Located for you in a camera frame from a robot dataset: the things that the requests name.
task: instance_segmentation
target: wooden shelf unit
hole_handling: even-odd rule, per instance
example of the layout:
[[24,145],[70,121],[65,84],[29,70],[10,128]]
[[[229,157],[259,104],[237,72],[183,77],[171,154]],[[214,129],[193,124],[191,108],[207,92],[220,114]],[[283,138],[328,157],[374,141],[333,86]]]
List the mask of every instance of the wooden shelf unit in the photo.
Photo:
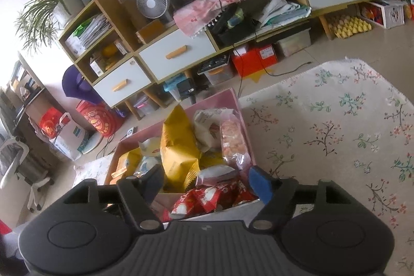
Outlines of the wooden shelf unit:
[[[90,46],[80,56],[74,55],[69,47],[66,45],[66,40],[82,24],[85,20],[97,14],[103,14],[109,23],[112,25],[111,29],[103,34],[92,46]],[[124,8],[119,4],[118,0],[92,0],[83,10],[66,26],[59,43],[62,45],[65,53],[73,61],[75,66],[79,69],[84,78],[91,84],[96,84],[98,80],[108,75],[111,71],[131,57],[132,52],[136,51],[142,44],[135,35],[135,27],[129,19]],[[90,57],[92,54],[117,39],[121,39],[125,48],[129,53],[123,56],[119,62],[107,70],[102,76],[98,77],[90,67]]]

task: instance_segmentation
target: yellow bag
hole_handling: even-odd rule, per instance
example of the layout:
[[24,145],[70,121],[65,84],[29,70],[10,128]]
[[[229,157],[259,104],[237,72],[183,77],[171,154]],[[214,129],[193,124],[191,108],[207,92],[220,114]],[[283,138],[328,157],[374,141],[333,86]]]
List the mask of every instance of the yellow bag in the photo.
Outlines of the yellow bag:
[[200,157],[190,120],[177,105],[162,126],[161,159],[167,177],[164,189],[185,192],[200,172]]
[[142,154],[140,148],[128,151],[119,157],[116,172],[126,168],[126,171],[122,174],[122,177],[132,176],[141,160]]

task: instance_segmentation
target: floral rug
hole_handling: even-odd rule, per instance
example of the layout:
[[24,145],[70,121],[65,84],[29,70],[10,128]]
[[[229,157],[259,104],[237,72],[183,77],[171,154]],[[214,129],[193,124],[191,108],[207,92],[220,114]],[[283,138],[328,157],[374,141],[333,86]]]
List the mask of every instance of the floral rug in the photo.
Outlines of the floral rug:
[[414,106],[365,62],[326,62],[240,99],[256,163],[331,179],[395,236],[387,275],[414,275]]

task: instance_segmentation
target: egg carton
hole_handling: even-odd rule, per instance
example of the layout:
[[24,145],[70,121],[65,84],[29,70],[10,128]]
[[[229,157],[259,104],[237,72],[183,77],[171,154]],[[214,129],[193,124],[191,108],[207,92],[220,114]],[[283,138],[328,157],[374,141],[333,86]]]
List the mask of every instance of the egg carton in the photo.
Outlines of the egg carton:
[[372,30],[370,23],[358,17],[336,16],[328,21],[329,29],[338,38],[345,39],[357,33],[363,33]]

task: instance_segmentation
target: plant pot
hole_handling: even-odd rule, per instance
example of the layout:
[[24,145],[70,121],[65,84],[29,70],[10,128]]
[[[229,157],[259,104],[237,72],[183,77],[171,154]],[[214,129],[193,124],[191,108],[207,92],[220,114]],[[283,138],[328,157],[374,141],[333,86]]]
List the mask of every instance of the plant pot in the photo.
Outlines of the plant pot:
[[63,0],[69,13],[59,3],[53,10],[53,15],[61,27],[65,27],[85,7],[82,0]]

